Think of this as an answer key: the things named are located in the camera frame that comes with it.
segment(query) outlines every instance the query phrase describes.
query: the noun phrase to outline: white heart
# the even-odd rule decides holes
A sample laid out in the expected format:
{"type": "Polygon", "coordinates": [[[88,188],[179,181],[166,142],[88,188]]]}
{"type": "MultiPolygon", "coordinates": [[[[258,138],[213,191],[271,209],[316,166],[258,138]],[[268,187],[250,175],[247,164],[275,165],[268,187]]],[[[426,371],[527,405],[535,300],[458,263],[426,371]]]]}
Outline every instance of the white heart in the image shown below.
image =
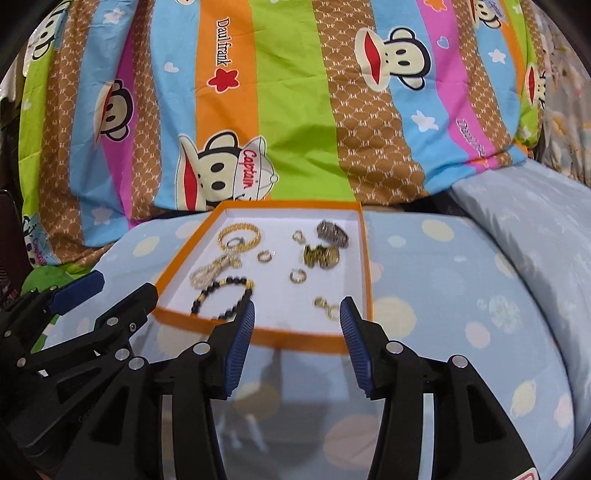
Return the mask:
{"type": "Polygon", "coordinates": [[[173,65],[173,62],[168,61],[164,64],[164,70],[170,73],[177,73],[178,72],[178,67],[175,67],[173,65]]]}

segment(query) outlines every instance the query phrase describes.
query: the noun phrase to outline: pink stripe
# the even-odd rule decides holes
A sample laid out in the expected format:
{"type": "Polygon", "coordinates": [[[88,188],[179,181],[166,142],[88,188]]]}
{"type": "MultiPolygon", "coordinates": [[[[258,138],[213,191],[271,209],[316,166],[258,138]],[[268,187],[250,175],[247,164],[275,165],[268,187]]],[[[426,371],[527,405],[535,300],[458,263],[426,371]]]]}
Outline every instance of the pink stripe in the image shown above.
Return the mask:
{"type": "MultiPolygon", "coordinates": [[[[132,57],[132,38],[133,27],[129,29],[129,34],[123,52],[121,54],[121,61],[117,70],[116,78],[123,81],[123,86],[127,88],[131,94],[131,98],[135,97],[134,88],[134,70],[132,57]]],[[[137,225],[137,222],[131,220],[132,198],[131,198],[131,175],[132,175],[132,159],[134,154],[134,133],[135,126],[138,123],[137,114],[133,113],[129,121],[129,135],[122,141],[115,142],[105,135],[101,135],[101,144],[105,152],[107,166],[113,178],[115,191],[119,194],[125,216],[128,219],[129,228],[132,229],[137,225]]]]}
{"type": "Polygon", "coordinates": [[[446,10],[435,11],[423,0],[417,0],[417,4],[435,57],[437,94],[449,115],[447,133],[455,143],[466,150],[469,158],[489,157],[496,153],[496,148],[482,131],[470,105],[468,74],[458,49],[456,14],[450,0],[440,1],[442,4],[445,3],[446,10]],[[437,42],[442,37],[447,39],[448,48],[438,46],[437,42]]]}

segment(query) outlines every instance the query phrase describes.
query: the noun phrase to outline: red star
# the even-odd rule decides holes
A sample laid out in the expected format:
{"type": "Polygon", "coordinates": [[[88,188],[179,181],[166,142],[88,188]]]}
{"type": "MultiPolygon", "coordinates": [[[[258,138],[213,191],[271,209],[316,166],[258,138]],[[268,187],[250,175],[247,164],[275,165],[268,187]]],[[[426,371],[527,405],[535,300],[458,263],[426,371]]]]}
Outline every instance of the red star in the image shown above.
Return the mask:
{"type": "Polygon", "coordinates": [[[237,88],[240,83],[236,80],[238,70],[226,72],[224,69],[216,69],[214,77],[207,81],[210,87],[215,87],[217,93],[225,92],[229,88],[237,88]]]}

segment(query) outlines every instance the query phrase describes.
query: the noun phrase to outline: polka dot tablecloth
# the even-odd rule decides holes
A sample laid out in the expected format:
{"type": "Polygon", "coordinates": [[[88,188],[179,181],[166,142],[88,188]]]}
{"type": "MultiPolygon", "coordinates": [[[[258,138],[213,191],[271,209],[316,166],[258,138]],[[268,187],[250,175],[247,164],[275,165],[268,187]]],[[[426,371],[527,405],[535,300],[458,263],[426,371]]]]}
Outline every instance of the polka dot tablecloth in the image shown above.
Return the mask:
{"type": "MultiPolygon", "coordinates": [[[[514,422],[541,478],[550,479],[573,447],[569,384],[510,262],[471,220],[364,215],[374,320],[419,355],[467,356],[514,422]]],[[[126,234],[96,267],[105,275],[103,292],[60,318],[46,346],[91,330],[102,312],[155,281],[203,218],[153,220],[126,234]]],[[[133,346],[159,361],[201,339],[150,318],[133,346]]],[[[214,403],[228,478],[365,480],[382,408],[358,388],[348,357],[252,346],[238,389],[214,403]]],[[[424,445],[432,448],[432,439],[424,445]]],[[[421,470],[420,480],[428,478],[430,471],[421,470]]]]}

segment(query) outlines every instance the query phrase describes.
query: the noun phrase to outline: white star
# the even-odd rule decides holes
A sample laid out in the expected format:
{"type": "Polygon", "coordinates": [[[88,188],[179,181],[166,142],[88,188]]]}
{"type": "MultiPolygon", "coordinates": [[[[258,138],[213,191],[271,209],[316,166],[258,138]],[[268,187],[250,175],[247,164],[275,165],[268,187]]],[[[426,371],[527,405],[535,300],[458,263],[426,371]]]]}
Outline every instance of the white star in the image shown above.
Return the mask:
{"type": "Polygon", "coordinates": [[[420,132],[426,132],[427,130],[439,130],[439,126],[435,123],[435,118],[432,116],[424,116],[423,112],[417,110],[416,115],[411,115],[413,122],[418,125],[420,132]]]}
{"type": "Polygon", "coordinates": [[[125,15],[123,10],[120,8],[115,8],[113,11],[105,13],[105,19],[103,20],[103,23],[112,23],[116,25],[119,23],[119,20],[121,17],[123,17],[123,15],[125,15]]]}
{"type": "Polygon", "coordinates": [[[488,55],[490,58],[492,58],[493,63],[501,62],[503,65],[505,64],[505,58],[507,55],[501,52],[498,48],[495,48],[495,51],[489,52],[488,55]]]}
{"type": "Polygon", "coordinates": [[[529,137],[531,137],[531,132],[530,129],[527,128],[527,125],[519,128],[519,135],[524,140],[527,140],[529,137]]]}
{"type": "Polygon", "coordinates": [[[113,210],[99,207],[91,210],[90,212],[95,217],[95,225],[100,225],[101,223],[104,225],[109,225],[111,223],[111,215],[113,215],[113,210]]]}

